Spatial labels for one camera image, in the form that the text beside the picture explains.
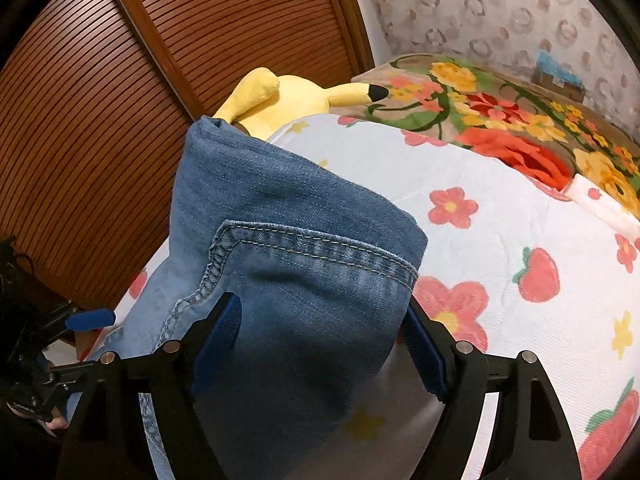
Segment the left hand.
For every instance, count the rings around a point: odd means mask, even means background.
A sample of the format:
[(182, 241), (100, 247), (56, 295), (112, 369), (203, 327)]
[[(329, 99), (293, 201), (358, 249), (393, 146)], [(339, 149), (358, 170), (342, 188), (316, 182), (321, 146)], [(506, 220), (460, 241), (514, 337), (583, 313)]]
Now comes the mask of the left hand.
[(47, 430), (47, 432), (50, 432), (50, 434), (53, 434), (55, 431), (65, 430), (70, 426), (58, 408), (52, 410), (52, 418), (48, 422), (41, 419), (38, 419), (37, 422), (42, 428)]

